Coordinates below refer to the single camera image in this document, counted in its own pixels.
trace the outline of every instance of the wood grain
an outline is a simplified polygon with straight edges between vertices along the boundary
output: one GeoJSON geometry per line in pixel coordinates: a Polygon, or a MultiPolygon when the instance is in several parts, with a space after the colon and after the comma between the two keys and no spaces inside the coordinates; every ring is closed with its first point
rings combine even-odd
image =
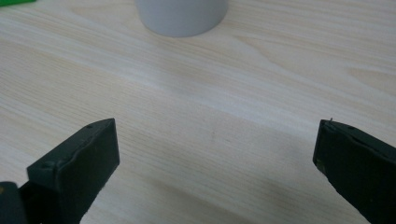
{"type": "Polygon", "coordinates": [[[396,146],[396,2],[232,0],[191,38],[131,0],[0,8],[0,180],[87,123],[121,165],[82,223],[367,223],[312,155],[321,119],[396,146]]]}

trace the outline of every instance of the table surface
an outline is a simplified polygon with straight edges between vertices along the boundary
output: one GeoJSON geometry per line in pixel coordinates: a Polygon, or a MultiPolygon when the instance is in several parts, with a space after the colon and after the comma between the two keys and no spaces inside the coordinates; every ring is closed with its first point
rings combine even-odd
{"type": "Polygon", "coordinates": [[[333,118],[396,146],[396,2],[232,0],[203,35],[132,0],[0,8],[0,180],[88,123],[121,164],[81,223],[367,223],[312,162],[333,118]]]}

